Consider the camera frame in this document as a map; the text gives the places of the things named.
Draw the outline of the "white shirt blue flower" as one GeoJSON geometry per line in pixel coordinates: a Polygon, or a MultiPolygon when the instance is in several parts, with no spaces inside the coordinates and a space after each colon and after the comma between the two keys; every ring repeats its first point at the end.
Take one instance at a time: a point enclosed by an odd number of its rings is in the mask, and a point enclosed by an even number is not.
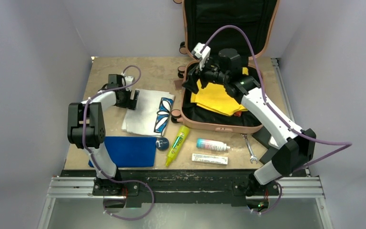
{"type": "Polygon", "coordinates": [[[122,130],[137,135],[163,137],[175,95],[156,90],[139,89],[135,110],[127,110],[122,130]]]}

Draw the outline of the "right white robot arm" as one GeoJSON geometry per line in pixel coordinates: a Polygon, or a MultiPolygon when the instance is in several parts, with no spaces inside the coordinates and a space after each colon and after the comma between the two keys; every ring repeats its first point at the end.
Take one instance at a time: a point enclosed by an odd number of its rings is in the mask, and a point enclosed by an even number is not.
{"type": "Polygon", "coordinates": [[[268,183],[291,174],[312,159],[315,132],[292,123],[281,110],[274,111],[276,106],[265,96],[262,81],[243,74],[242,58],[237,50],[222,49],[214,57],[210,52],[210,47],[201,43],[192,50],[191,54],[199,62],[187,73],[183,87],[197,94],[208,84],[222,85],[230,97],[250,111],[269,131],[278,151],[250,175],[248,182],[250,191],[260,194],[268,183]]]}

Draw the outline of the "red white tie-dye cloth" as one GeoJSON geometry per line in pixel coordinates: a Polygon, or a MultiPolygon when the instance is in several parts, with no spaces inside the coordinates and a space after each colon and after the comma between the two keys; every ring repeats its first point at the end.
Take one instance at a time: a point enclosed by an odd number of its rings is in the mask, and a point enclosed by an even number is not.
{"type": "Polygon", "coordinates": [[[242,111],[236,111],[233,113],[233,116],[240,117],[242,115],[242,111]]]}

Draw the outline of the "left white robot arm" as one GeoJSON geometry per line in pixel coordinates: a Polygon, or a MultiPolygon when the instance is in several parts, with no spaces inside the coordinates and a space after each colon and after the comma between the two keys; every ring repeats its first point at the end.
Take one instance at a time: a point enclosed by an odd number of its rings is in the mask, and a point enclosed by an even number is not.
{"type": "Polygon", "coordinates": [[[106,137],[103,113],[112,106],[134,109],[139,92],[131,95],[137,82],[124,73],[115,75],[115,82],[108,82],[95,95],[68,106],[67,138],[71,144],[83,149],[95,171],[94,190],[121,193],[124,182],[117,165],[111,160],[104,144],[106,137]]]}

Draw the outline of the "yellow cloth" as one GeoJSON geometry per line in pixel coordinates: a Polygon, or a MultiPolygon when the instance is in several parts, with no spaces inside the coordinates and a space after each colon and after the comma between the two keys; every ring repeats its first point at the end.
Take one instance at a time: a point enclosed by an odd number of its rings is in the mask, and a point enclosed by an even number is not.
{"type": "Polygon", "coordinates": [[[236,111],[248,111],[243,105],[230,97],[225,88],[219,84],[209,83],[205,89],[201,89],[200,81],[197,81],[199,93],[191,93],[191,103],[200,108],[225,116],[233,116],[236,111]]]}

